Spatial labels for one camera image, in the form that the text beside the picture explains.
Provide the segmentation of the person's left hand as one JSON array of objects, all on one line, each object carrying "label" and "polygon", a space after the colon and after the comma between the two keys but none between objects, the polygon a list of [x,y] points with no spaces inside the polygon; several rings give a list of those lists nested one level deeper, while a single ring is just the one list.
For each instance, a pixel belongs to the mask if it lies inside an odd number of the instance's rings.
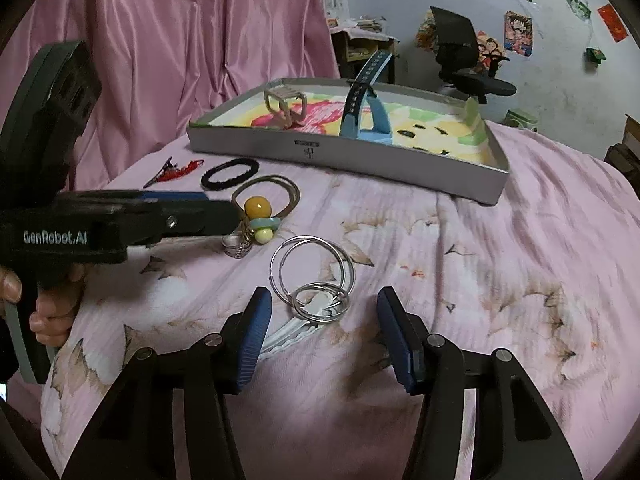
[{"label": "person's left hand", "polygon": [[61,348],[66,343],[90,270],[88,264],[73,264],[68,278],[38,294],[35,311],[29,318],[29,329],[40,344]]}]

